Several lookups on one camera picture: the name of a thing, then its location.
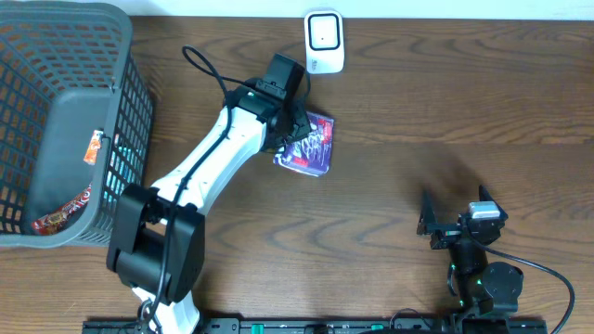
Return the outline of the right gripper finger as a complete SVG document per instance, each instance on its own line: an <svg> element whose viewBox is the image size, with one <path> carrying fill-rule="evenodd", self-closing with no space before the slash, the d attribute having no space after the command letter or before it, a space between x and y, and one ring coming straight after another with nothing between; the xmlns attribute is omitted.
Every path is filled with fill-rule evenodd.
<svg viewBox="0 0 594 334"><path fill-rule="evenodd" d="M430 235L437 227L437 219L433 209L430 193L426 190L422 192L420 218L417 225L417 234Z"/></svg>
<svg viewBox="0 0 594 334"><path fill-rule="evenodd" d="M488 190L484 185L479 185L479 199L480 201L492 201L495 203L495 206L499 210L500 219L507 220L509 218L508 214L502 209L502 207L494 200L494 198L490 195Z"/></svg>

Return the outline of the purple snack box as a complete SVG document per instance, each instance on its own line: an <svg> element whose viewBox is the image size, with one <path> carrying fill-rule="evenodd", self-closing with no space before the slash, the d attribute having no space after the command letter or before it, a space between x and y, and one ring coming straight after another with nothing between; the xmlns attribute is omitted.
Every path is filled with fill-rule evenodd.
<svg viewBox="0 0 594 334"><path fill-rule="evenodd" d="M296 173L319 177L330 168L334 120L309 111L306 115L311 132L279 150L273 162Z"/></svg>

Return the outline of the orange red snack bar wrapper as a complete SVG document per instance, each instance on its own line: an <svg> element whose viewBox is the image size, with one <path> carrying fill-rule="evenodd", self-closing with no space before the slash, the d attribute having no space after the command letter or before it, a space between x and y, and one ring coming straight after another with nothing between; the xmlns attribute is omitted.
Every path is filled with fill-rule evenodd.
<svg viewBox="0 0 594 334"><path fill-rule="evenodd" d="M66 202L53 212L46 214L32 222L32 229L37 235L49 236L60 232L72 216L84 209L90 200L92 185Z"/></svg>

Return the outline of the teal snack packet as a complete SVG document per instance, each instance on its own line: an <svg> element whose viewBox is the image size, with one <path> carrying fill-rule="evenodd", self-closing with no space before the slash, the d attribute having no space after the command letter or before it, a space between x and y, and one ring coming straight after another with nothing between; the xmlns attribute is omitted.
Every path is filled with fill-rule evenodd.
<svg viewBox="0 0 594 334"><path fill-rule="evenodd" d="M110 155L103 199L113 206L129 184L140 180L138 151L126 146L117 146Z"/></svg>

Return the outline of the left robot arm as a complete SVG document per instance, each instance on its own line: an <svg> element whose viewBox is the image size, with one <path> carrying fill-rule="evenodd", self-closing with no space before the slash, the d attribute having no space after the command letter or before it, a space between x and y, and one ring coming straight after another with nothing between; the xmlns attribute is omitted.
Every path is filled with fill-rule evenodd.
<svg viewBox="0 0 594 334"><path fill-rule="evenodd" d="M192 290L205 252L205 218L253 155L307 137L301 82L267 74L226 92L212 130L151 187L127 186L116 205L107 267L141 300L121 333L191 333L200 322Z"/></svg>

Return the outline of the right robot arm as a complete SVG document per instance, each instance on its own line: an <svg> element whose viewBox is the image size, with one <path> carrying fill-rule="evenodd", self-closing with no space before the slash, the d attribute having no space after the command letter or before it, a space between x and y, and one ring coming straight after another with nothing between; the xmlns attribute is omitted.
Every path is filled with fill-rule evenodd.
<svg viewBox="0 0 594 334"><path fill-rule="evenodd" d="M417 234L429 236L433 250L449 252L447 285L460 301L460 310L444 324L448 331L511 332L510 315L518 311L523 271L509 263L490 263L485 250L500 238L507 219L484 186L479 187L479 199L448 224L437 220L430 194L422 194Z"/></svg>

